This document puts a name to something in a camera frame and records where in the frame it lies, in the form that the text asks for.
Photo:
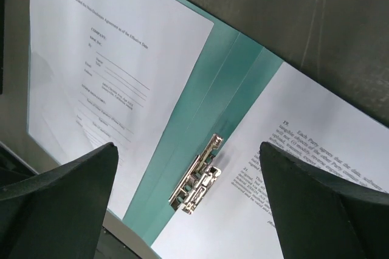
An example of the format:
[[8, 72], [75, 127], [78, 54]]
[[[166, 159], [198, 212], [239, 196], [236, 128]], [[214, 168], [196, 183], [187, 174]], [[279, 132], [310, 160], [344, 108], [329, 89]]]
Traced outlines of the white paper sheet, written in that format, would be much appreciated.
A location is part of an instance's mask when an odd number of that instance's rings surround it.
[[220, 177], [191, 214], [152, 244], [161, 258], [281, 258], [260, 145], [348, 181], [388, 191], [388, 128], [283, 63], [215, 158]]
[[30, 0], [28, 132], [59, 164], [112, 142], [123, 218], [213, 23], [177, 0]]

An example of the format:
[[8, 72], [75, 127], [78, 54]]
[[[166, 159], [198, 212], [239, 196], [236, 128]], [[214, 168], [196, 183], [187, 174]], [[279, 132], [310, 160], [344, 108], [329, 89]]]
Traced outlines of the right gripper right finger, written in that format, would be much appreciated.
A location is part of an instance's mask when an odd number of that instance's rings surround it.
[[388, 194], [269, 142], [260, 165], [284, 258], [388, 258]]

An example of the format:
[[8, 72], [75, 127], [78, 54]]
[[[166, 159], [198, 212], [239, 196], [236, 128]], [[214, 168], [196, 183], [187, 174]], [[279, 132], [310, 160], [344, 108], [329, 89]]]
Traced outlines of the teal file folder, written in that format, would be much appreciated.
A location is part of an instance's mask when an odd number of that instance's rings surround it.
[[287, 63], [205, 11], [177, 1], [209, 19], [213, 28], [125, 216], [118, 218], [151, 248], [181, 210], [174, 211], [168, 200], [195, 156], [214, 133], [224, 139], [214, 151], [217, 156], [279, 67]]

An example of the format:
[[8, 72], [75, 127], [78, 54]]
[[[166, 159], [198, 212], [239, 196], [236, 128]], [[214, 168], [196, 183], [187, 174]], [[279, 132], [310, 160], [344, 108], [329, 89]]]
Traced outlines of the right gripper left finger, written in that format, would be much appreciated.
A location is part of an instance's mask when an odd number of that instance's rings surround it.
[[1, 258], [93, 258], [117, 171], [106, 143], [45, 173], [1, 168]]

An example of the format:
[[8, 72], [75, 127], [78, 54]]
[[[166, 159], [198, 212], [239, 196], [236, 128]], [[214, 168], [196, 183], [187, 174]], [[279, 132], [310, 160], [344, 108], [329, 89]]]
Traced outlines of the black folder clip mechanism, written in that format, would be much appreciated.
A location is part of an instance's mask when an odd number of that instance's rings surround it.
[[174, 211], [181, 209], [191, 215], [222, 171], [213, 165], [214, 151], [223, 143], [214, 133], [203, 151], [196, 155], [191, 165], [172, 192], [168, 202]]

